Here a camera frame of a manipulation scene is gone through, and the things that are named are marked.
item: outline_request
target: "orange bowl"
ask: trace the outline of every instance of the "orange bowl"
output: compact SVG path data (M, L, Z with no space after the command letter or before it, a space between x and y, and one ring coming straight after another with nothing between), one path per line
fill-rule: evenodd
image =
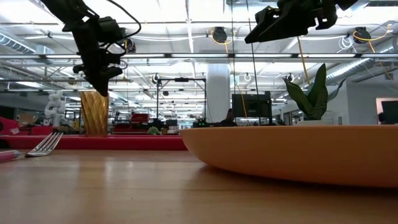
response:
M201 161L242 174L319 184L398 187L398 126L181 130Z

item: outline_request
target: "fork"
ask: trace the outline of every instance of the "fork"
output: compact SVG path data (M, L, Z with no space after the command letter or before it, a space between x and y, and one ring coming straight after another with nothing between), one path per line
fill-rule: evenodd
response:
M49 134L29 152L20 152L18 150L0 152L0 162L16 159L23 154L25 157L47 156L55 149L62 136L63 133Z

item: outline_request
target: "table surface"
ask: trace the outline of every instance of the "table surface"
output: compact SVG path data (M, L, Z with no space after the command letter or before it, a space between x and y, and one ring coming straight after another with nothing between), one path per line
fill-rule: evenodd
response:
M189 152L54 151L0 163L0 223L398 223L398 190L264 179Z

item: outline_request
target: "gold cylindrical object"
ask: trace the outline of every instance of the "gold cylindrical object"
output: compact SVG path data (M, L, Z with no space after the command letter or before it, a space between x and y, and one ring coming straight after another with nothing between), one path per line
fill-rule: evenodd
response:
M80 93L83 121L88 136L106 136L108 134L109 97L101 96L97 91Z

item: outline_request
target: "column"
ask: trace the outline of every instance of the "column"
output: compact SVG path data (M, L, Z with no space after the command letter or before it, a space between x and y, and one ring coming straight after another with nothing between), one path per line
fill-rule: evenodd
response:
M229 68L227 64L209 64L207 70L207 122L225 119L231 107L229 91Z

